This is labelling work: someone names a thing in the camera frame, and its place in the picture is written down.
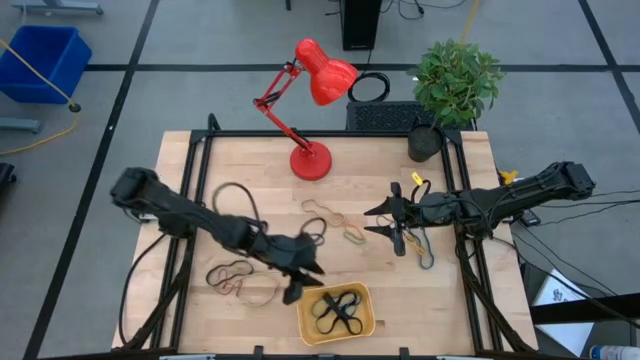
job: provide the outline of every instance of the white paper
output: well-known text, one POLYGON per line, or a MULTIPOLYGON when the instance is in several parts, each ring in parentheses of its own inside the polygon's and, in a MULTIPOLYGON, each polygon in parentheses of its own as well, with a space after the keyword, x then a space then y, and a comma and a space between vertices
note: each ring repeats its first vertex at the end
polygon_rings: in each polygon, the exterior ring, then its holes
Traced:
MULTIPOLYGON (((569 279, 562 276, 556 269, 551 271, 551 274, 562 279, 562 281, 571 285, 572 288, 578 290, 579 293, 587 296, 579 287, 574 285, 569 279)), ((558 280, 547 276, 538 296, 533 302, 533 306, 554 304, 558 302, 571 302, 576 300, 584 300, 584 297, 576 294, 571 289, 562 285, 558 280)), ((557 341, 560 345, 564 346, 567 350, 571 351, 575 356, 582 354, 582 349, 591 334, 593 323, 579 323, 579 324, 548 324, 548 325, 536 325, 538 329, 557 341)))

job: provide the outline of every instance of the potted plant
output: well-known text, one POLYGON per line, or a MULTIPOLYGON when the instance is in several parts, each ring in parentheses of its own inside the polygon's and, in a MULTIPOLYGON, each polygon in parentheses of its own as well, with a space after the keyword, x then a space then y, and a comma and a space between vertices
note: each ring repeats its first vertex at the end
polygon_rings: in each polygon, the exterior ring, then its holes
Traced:
POLYGON ((419 124, 409 132, 409 156, 426 161, 438 153, 444 143, 439 127, 461 129, 477 120, 489 101, 489 109, 498 97, 496 83, 504 74, 496 68, 499 61, 478 50, 478 45, 460 44, 449 39, 436 42, 422 56, 422 62, 407 73, 418 79, 413 93, 427 112, 431 124, 419 124))

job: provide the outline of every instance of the computer tower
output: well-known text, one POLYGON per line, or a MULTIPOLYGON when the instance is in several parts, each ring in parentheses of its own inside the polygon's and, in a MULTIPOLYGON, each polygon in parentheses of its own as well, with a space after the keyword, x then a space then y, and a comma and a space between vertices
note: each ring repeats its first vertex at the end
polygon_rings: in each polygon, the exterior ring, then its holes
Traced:
POLYGON ((340 0, 343 50, 370 50, 376 43, 382 0, 340 0))

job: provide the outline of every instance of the yellow basket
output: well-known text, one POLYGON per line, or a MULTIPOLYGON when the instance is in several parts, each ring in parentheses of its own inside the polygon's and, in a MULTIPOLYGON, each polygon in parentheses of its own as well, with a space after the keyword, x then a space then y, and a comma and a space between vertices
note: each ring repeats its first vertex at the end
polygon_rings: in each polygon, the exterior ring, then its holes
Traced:
POLYGON ((298 307, 300 336, 302 337, 302 341, 309 346, 336 340, 370 336, 376 328, 376 318, 373 315, 371 294, 367 287, 361 282, 306 289, 302 293, 302 298, 296 304, 298 307), (360 305, 358 305, 356 313, 353 315, 362 321, 362 332, 358 335, 351 335, 349 331, 347 331, 346 326, 342 322, 338 322, 332 332, 326 335, 321 334, 316 328, 316 317, 311 314, 313 304, 322 300, 324 293, 329 293, 331 296, 339 296, 345 291, 356 291, 362 295, 360 305))

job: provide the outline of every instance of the blue bin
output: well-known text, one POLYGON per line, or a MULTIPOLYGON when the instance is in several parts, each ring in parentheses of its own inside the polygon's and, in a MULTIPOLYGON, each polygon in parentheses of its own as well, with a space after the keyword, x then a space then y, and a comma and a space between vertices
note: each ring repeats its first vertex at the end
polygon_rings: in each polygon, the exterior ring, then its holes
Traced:
MULTIPOLYGON (((73 27, 22 26, 10 45, 68 96, 73 94, 91 58, 91 49, 73 27)), ((17 102, 67 103, 9 51, 0 57, 0 90, 17 102)))

